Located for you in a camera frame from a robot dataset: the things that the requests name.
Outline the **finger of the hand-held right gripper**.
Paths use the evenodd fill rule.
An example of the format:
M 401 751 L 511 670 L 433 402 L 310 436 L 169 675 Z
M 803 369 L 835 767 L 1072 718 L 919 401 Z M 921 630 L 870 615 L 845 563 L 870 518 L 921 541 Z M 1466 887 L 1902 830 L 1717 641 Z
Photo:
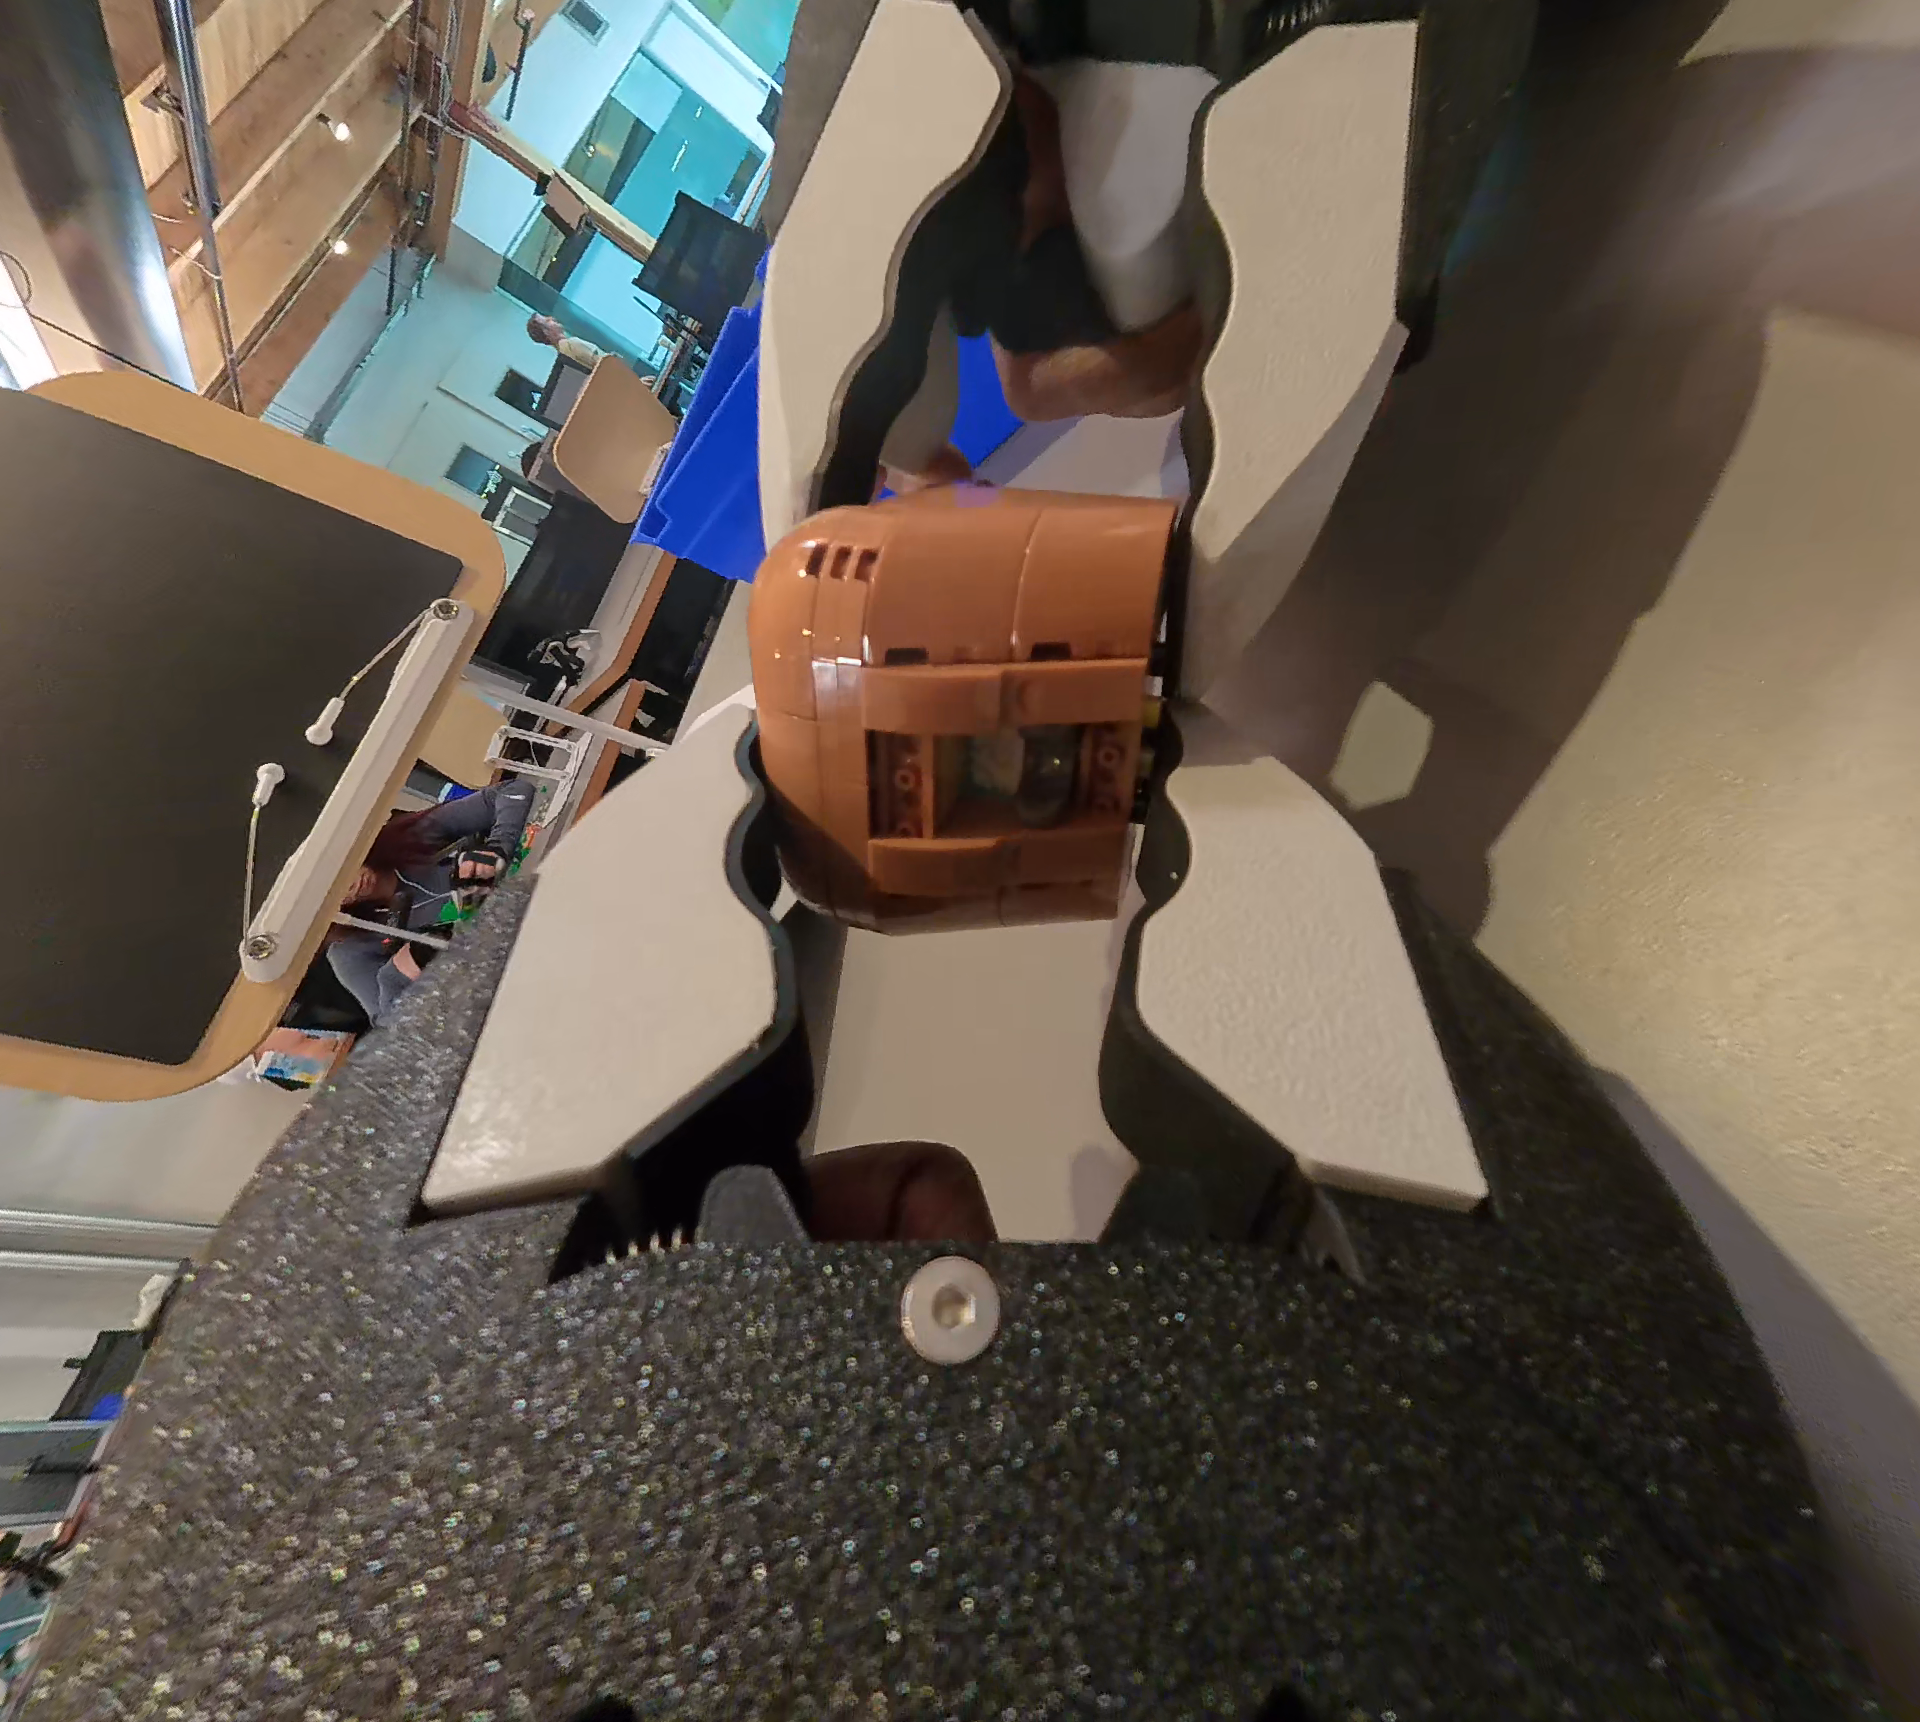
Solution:
M 776 547 L 871 485 L 845 432 L 863 364 L 895 325 L 915 233 L 985 151 L 1012 78 L 985 29 L 941 0 L 880 0 L 771 244 L 759 305 L 759 524 Z
M 1399 362 L 1416 49 L 1414 19 L 1315 29 L 1201 110 L 1188 201 L 1210 347 L 1182 438 L 1187 702 L 1302 573 Z

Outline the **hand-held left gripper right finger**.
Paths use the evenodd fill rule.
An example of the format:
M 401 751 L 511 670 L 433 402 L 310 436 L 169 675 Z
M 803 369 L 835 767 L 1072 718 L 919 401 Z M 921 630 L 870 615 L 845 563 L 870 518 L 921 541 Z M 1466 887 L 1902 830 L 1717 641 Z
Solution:
M 1450 1211 L 1486 1192 L 1376 856 L 1266 754 L 1182 754 L 1140 845 L 1101 1109 L 1213 1215 L 1306 1184 Z

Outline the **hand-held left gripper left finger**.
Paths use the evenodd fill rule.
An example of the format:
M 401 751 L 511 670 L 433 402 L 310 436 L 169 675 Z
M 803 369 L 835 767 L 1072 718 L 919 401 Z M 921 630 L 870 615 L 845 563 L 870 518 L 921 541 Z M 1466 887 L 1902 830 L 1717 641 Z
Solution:
M 420 1184 L 433 1215 L 598 1187 L 796 1025 L 751 702 L 728 700 L 550 846 Z

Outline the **brown lego head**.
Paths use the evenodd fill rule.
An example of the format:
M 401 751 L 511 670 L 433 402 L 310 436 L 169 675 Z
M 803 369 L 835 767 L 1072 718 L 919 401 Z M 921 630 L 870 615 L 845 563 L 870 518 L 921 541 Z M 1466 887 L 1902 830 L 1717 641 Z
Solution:
M 944 485 L 812 514 L 746 618 L 779 870 L 870 932 L 1110 920 L 1148 774 L 1167 496 Z

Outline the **person's right hand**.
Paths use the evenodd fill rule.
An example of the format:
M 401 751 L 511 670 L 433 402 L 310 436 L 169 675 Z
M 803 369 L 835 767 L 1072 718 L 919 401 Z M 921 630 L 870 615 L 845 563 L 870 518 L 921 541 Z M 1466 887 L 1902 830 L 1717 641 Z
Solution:
M 1202 353 L 1192 296 L 1122 328 L 1100 302 L 1068 205 L 1058 112 L 1037 78 L 1014 82 L 1024 156 L 1012 253 L 985 283 L 985 339 L 1022 422 L 1176 415 Z

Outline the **person's left hand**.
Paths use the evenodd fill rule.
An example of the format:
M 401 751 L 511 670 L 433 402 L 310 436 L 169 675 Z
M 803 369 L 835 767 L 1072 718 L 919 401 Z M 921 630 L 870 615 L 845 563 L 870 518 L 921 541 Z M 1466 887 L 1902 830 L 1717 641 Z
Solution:
M 949 1146 L 855 1146 L 808 1159 L 803 1176 L 806 1231 L 825 1245 L 997 1240 L 981 1178 Z

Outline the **black flat monitor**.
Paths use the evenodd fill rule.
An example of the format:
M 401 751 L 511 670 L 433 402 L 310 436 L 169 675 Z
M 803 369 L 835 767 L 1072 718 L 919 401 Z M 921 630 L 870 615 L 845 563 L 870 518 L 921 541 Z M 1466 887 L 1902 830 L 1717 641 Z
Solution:
M 756 226 L 733 221 L 680 192 L 636 272 L 634 288 L 659 300 L 712 344 L 725 317 L 746 299 L 765 248 L 765 234 Z

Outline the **small clear desk stand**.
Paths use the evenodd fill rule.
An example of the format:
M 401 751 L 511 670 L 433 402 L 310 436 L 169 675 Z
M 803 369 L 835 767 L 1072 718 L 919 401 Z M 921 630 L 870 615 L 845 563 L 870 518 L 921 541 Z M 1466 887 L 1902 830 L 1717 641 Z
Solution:
M 617 759 L 644 761 L 668 748 L 640 722 L 648 686 L 625 686 L 631 706 L 617 706 L 602 718 L 584 718 L 562 706 L 531 700 L 511 689 L 482 690 L 482 706 L 498 713 L 487 742 L 487 768 L 493 779 L 531 783 L 525 816 L 527 846 L 556 841 L 584 809 L 607 791 Z

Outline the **large silver air duct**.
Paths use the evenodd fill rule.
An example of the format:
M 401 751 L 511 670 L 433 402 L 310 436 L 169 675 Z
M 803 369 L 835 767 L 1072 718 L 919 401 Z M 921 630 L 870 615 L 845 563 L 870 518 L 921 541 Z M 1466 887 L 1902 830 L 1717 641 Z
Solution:
M 98 0 L 1 0 L 1 373 L 193 372 Z

